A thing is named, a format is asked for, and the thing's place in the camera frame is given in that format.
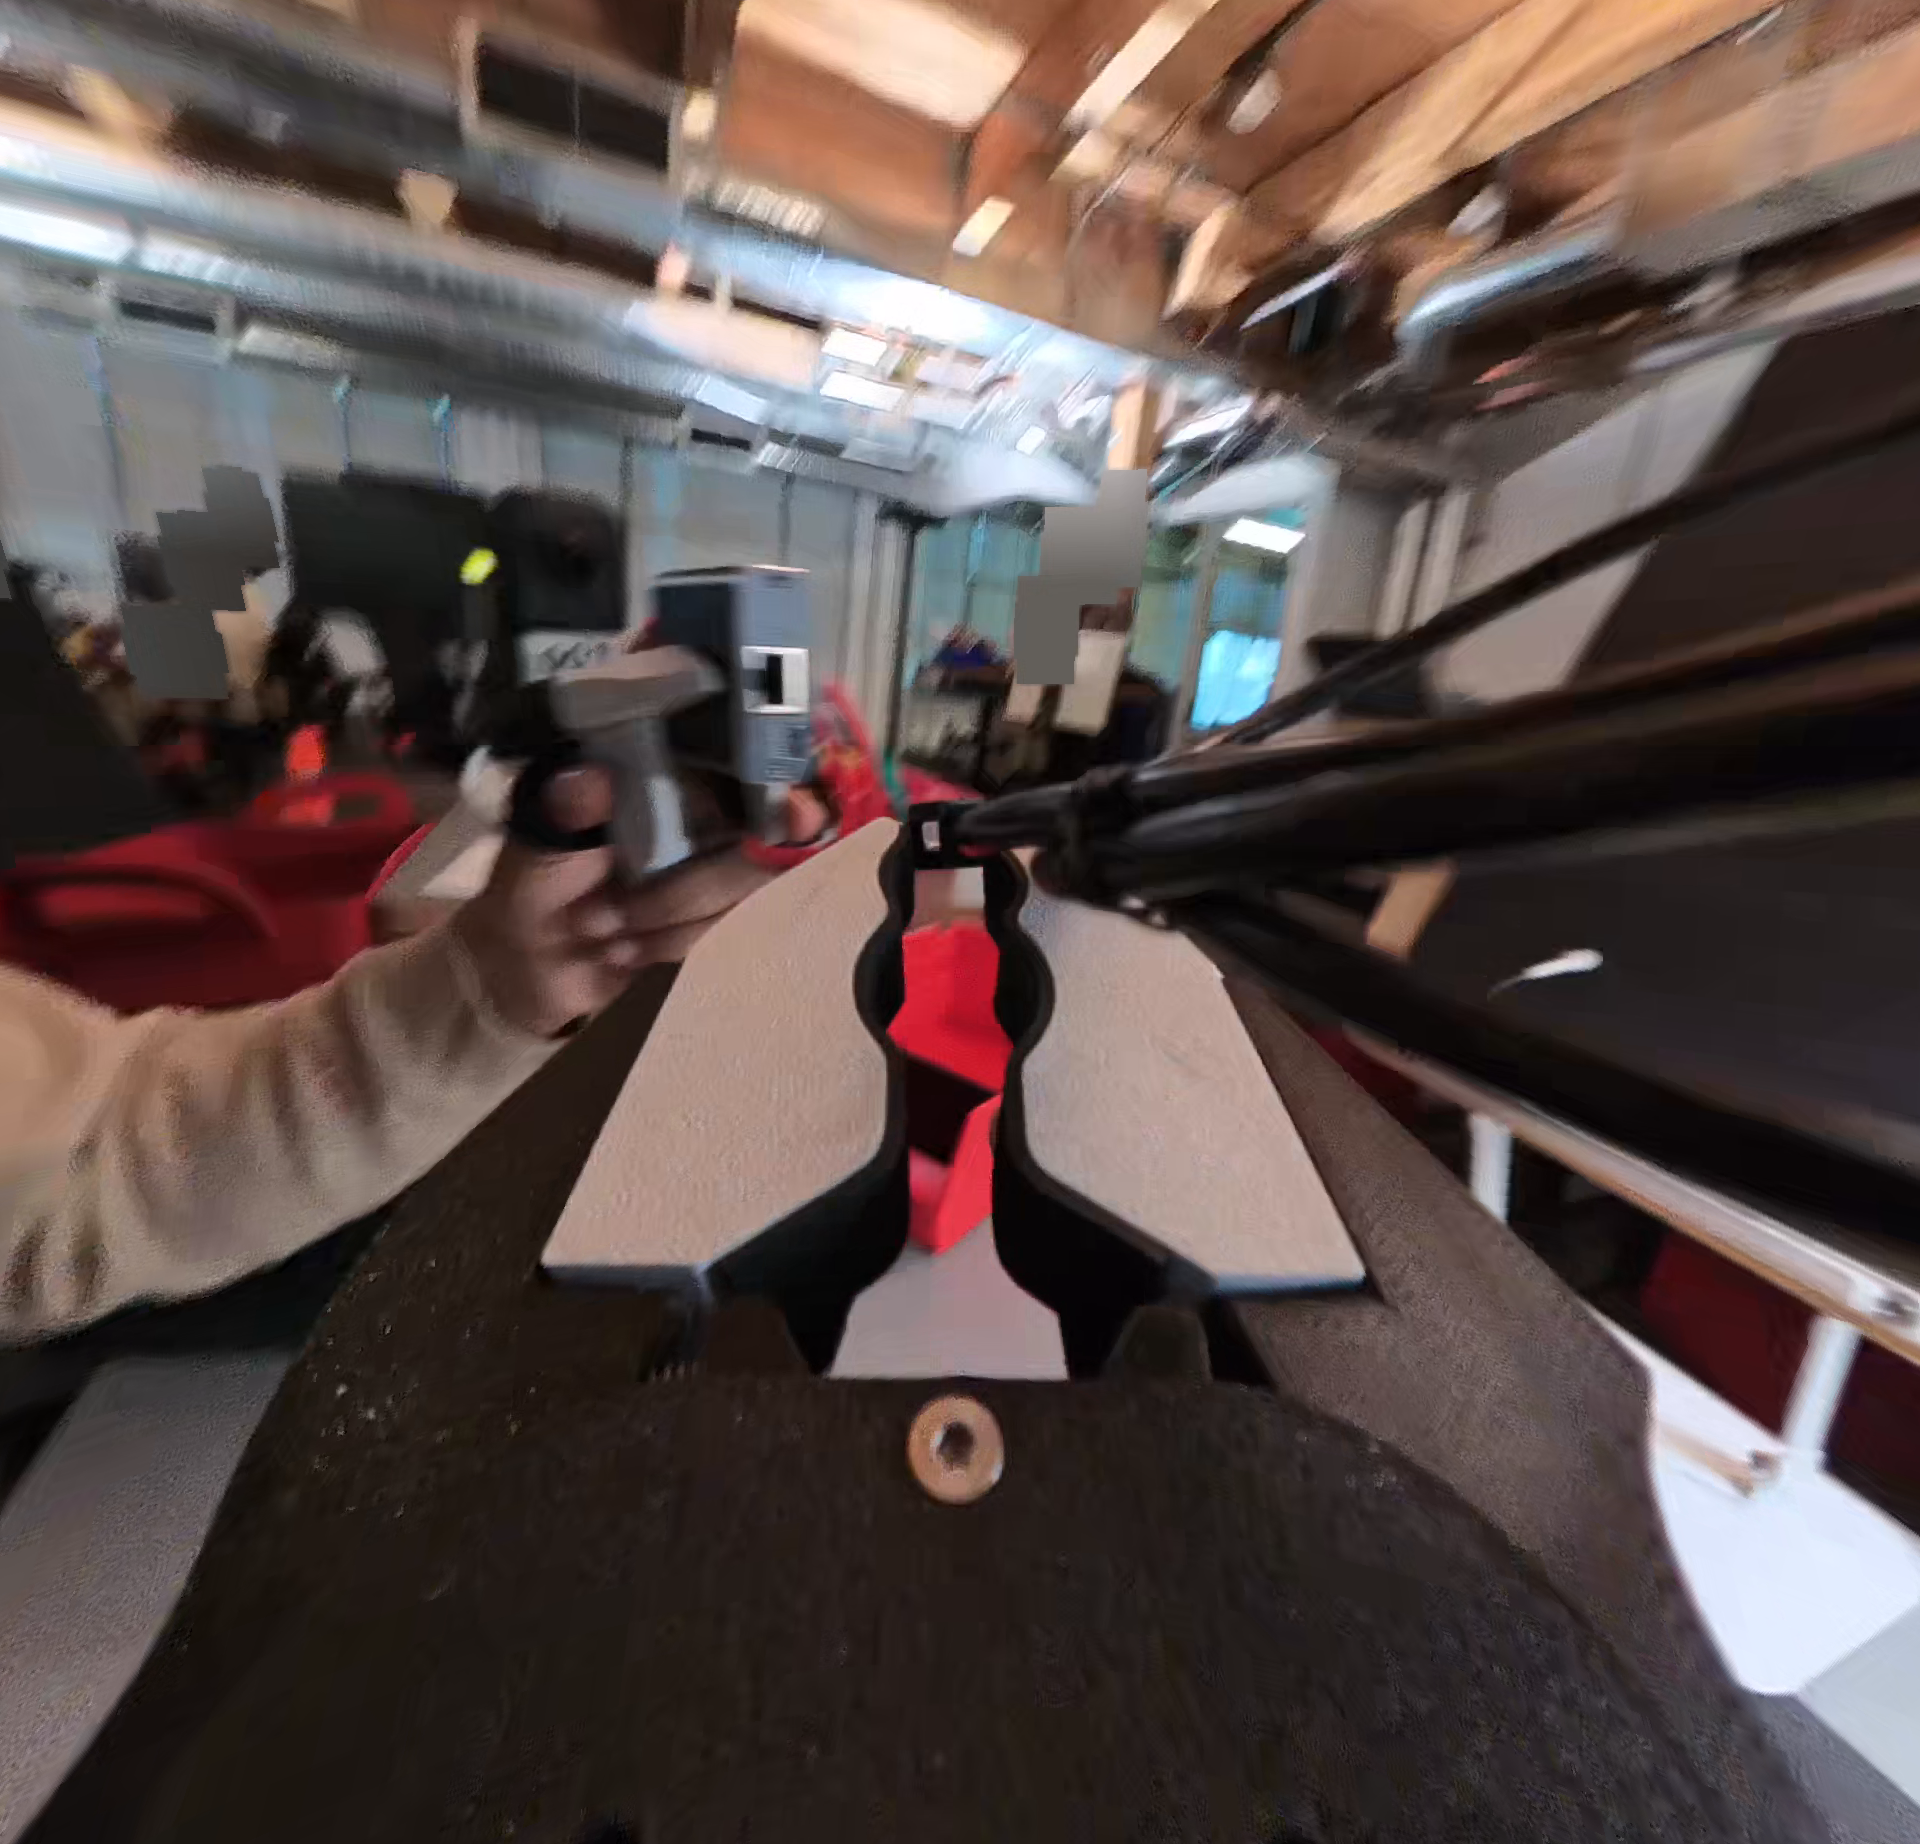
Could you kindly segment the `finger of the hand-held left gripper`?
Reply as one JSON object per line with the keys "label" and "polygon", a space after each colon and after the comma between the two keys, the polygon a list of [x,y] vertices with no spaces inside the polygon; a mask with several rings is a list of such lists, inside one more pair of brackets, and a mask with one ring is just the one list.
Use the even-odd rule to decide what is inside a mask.
{"label": "finger of the hand-held left gripper", "polygon": [[657,726],[672,747],[711,747],[729,691],[709,657],[685,646],[650,646],[556,674],[547,682],[547,714],[577,739]]}

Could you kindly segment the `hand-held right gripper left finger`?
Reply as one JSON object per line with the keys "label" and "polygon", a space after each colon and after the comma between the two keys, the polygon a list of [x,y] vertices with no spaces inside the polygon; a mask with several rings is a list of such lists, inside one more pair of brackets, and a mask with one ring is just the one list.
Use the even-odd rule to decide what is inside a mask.
{"label": "hand-held right gripper left finger", "polygon": [[851,1299],[900,1257],[900,825],[687,953],[539,1255],[554,1281]]}

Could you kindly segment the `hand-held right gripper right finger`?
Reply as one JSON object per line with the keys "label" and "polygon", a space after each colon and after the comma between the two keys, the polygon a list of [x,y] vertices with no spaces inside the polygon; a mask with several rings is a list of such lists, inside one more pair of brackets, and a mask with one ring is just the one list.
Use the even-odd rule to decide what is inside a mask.
{"label": "hand-held right gripper right finger", "polygon": [[993,881],[1003,1023],[992,1233],[1044,1305],[1355,1290],[1365,1264],[1227,993],[1185,936]]}

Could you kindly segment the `red plastic bin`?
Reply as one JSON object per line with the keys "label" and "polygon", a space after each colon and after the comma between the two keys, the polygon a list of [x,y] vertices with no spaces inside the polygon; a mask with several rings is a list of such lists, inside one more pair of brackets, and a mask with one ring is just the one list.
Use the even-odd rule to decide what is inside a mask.
{"label": "red plastic bin", "polygon": [[998,947],[980,922],[910,931],[901,964],[904,1001],[887,1041],[901,1062],[907,1236],[937,1257],[992,1216],[1011,1043],[996,1016]]}

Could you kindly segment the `person's left forearm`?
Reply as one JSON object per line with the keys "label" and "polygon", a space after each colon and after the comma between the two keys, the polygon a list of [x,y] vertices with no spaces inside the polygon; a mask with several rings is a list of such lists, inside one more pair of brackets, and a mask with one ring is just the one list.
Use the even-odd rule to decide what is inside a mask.
{"label": "person's left forearm", "polygon": [[1,1339],[201,1299],[389,1205],[559,1051],[452,925],[232,1010],[1,973]]}

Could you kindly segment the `person's left hand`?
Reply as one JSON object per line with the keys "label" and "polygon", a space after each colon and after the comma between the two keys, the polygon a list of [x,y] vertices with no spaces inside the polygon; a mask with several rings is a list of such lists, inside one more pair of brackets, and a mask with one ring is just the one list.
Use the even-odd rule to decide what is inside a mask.
{"label": "person's left hand", "polygon": [[448,944],[503,1031],[557,1041],[642,973],[682,967],[774,879],[749,849],[726,849],[634,883],[611,847],[544,849],[507,835],[484,888],[452,914]]}

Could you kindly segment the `window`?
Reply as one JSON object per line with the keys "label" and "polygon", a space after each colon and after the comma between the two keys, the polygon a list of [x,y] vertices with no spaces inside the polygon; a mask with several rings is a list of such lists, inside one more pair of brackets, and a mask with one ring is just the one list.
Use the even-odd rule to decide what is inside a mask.
{"label": "window", "polygon": [[1211,630],[1198,657],[1187,728],[1204,735],[1258,714],[1274,696],[1282,657],[1279,636]]}

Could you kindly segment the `red tote bag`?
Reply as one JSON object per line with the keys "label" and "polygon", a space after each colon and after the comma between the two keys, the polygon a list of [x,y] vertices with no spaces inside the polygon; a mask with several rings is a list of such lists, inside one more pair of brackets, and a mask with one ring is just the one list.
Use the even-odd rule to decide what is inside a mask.
{"label": "red tote bag", "polygon": [[1,958],[120,1014],[280,1001],[371,944],[371,890],[417,836],[388,772],[284,780],[230,816],[5,871]]}

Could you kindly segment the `black wood-edged board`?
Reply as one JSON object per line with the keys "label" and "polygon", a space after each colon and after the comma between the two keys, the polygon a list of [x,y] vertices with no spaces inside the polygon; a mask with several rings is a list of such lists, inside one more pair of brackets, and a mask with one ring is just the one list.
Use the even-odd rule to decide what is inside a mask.
{"label": "black wood-edged board", "polygon": [[[1799,435],[1916,391],[1906,309],[1686,368],[1512,471],[1472,527],[1464,599]],[[1916,445],[1610,562],[1432,658],[1459,706],[1557,691],[1916,587]],[[1393,876],[1365,940],[1432,986],[1725,1105],[1916,1164],[1916,818],[1810,839]],[[1488,998],[1563,948],[1592,974]]]}

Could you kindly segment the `white board stand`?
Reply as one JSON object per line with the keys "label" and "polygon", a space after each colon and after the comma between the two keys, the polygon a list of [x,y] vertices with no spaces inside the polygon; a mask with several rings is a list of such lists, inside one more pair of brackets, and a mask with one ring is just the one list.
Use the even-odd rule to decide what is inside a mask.
{"label": "white board stand", "polygon": [[1799,1694],[1908,1617],[1917,1599],[1916,1537],[1828,1473],[1828,1444],[1862,1346],[1916,1365],[1914,1281],[1507,1098],[1458,1087],[1449,1103],[1467,1121],[1470,1193],[1496,1219],[1509,1216],[1522,1144],[1810,1314],[1773,1427],[1610,1327],[1649,1374],[1654,1495],[1734,1682]]}

